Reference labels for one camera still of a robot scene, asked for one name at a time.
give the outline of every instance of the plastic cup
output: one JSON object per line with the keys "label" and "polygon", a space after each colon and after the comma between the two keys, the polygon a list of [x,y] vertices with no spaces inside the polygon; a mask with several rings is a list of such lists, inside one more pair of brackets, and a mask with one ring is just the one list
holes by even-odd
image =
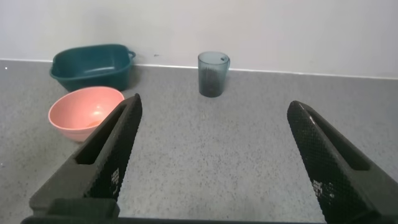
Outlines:
{"label": "plastic cup", "polygon": [[200,94],[217,97],[223,93],[230,63],[229,57],[221,52],[203,52],[198,56]]}

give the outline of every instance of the speckled countertop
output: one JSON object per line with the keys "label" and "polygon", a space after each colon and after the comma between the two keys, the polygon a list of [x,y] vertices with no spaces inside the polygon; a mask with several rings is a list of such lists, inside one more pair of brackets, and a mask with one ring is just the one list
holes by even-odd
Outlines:
{"label": "speckled countertop", "polygon": [[[0,223],[29,216],[30,196],[78,148],[47,121],[67,93],[49,68],[0,61]],[[230,72],[225,92],[205,98],[196,70],[134,72],[124,96],[139,93],[143,115],[121,216],[324,222],[287,122],[292,100],[398,180],[398,80]]]}

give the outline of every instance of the white wall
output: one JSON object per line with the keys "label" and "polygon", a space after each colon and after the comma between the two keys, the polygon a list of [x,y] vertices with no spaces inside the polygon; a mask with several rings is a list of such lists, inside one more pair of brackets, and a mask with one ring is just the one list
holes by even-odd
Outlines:
{"label": "white wall", "polygon": [[398,0],[0,0],[0,58],[117,42],[137,63],[398,78]]}

